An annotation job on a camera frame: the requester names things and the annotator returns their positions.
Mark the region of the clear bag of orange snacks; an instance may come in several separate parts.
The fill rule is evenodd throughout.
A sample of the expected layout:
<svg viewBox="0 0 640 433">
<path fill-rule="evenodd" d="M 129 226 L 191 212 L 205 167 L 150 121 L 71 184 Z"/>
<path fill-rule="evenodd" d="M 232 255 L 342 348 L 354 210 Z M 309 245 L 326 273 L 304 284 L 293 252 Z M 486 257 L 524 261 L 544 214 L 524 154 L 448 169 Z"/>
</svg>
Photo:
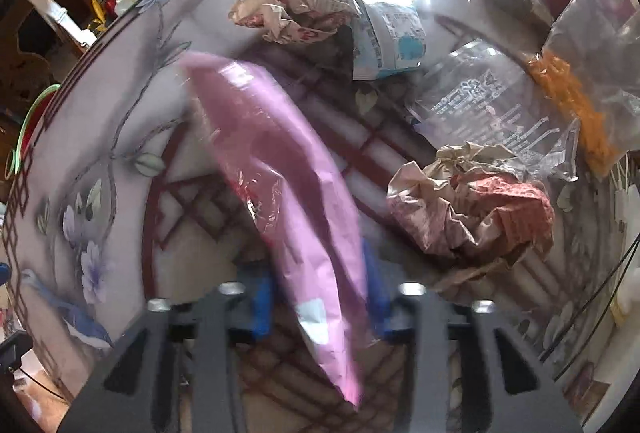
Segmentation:
<svg viewBox="0 0 640 433">
<path fill-rule="evenodd" d="M 598 178 L 639 149 L 639 0 L 570 0 L 527 66 Z"/>
</svg>

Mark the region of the clear printed plastic bag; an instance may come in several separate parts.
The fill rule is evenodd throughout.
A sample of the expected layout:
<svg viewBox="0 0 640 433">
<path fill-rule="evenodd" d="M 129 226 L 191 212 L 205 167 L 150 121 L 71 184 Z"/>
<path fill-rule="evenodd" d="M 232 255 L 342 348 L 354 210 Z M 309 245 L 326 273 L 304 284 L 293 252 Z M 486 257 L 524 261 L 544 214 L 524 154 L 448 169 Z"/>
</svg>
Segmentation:
<svg viewBox="0 0 640 433">
<path fill-rule="evenodd" d="M 413 125 L 434 147 L 502 145 L 537 178 L 577 180 L 580 122 L 564 116 L 524 68 L 480 39 L 413 86 Z"/>
</svg>

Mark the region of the pink plastic wrapper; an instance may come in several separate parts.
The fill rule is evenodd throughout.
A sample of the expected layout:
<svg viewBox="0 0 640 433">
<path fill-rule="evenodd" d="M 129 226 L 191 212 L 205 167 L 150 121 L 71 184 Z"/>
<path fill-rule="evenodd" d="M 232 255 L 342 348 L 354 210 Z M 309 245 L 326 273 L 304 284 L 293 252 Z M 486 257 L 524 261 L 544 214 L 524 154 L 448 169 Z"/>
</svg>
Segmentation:
<svg viewBox="0 0 640 433">
<path fill-rule="evenodd" d="M 311 355 L 358 406 L 355 352 L 371 332 L 359 214 L 342 173 L 265 68 L 192 51 L 178 65 L 207 150 L 268 245 Z"/>
</svg>

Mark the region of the yellow jug on floor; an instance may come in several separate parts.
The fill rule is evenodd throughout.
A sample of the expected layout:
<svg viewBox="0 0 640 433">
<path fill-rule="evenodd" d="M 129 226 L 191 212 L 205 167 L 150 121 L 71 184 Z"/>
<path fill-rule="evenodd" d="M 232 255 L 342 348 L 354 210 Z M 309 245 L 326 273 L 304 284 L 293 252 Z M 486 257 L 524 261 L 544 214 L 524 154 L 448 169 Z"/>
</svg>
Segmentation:
<svg viewBox="0 0 640 433">
<path fill-rule="evenodd" d="M 104 34 L 107 28 L 111 26 L 114 22 L 114 17 L 107 15 L 107 12 L 104 11 L 98 0 L 91 0 L 91 7 L 93 10 L 93 19 L 88 23 L 87 29 L 95 36 L 99 36 L 100 34 Z"/>
</svg>

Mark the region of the floral patterned tablecloth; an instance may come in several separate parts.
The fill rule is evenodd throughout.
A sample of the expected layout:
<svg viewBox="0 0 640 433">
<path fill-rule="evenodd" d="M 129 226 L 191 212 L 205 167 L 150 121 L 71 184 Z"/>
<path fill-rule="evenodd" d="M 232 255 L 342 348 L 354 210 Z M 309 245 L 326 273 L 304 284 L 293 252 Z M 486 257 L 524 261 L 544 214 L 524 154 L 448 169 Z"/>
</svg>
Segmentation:
<svg viewBox="0 0 640 433">
<path fill-rule="evenodd" d="M 634 432 L 639 0 L 123 0 L 34 80 L 6 432 Z"/>
</svg>

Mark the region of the blue white package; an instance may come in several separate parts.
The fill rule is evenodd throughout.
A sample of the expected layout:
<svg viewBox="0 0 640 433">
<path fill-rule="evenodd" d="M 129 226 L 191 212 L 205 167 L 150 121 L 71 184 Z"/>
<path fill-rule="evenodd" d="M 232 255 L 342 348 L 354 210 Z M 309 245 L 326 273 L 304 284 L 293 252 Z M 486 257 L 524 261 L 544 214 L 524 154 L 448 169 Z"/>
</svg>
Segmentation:
<svg viewBox="0 0 640 433">
<path fill-rule="evenodd" d="M 426 33 L 413 6 L 356 0 L 360 15 L 352 20 L 352 80 L 373 81 L 419 68 L 426 53 Z"/>
</svg>

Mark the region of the red beige paper wrapper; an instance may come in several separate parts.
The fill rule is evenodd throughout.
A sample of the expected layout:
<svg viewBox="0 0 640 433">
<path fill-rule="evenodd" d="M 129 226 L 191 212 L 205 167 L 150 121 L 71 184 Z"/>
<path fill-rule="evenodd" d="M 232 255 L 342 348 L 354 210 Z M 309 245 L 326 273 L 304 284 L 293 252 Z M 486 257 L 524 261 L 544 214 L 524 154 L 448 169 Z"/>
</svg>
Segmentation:
<svg viewBox="0 0 640 433">
<path fill-rule="evenodd" d="M 264 30 L 269 42 L 309 44 L 333 37 L 360 15 L 356 0 L 236 0 L 228 17 Z"/>
</svg>

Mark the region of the red bin with green rim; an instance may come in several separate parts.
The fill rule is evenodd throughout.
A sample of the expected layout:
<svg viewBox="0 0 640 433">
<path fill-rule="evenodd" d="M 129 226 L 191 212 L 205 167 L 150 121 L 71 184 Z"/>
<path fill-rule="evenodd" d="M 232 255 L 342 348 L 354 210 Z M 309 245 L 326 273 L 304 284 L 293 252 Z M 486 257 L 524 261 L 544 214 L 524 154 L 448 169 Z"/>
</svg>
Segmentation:
<svg viewBox="0 0 640 433">
<path fill-rule="evenodd" d="M 6 180 L 12 179 L 14 175 L 20 172 L 32 134 L 34 134 L 39 120 L 60 87 L 60 83 L 51 84 L 38 95 L 32 106 L 29 107 L 20 133 L 18 133 L 16 146 L 10 150 L 9 156 L 6 158 L 6 165 L 4 166 L 4 178 Z"/>
</svg>

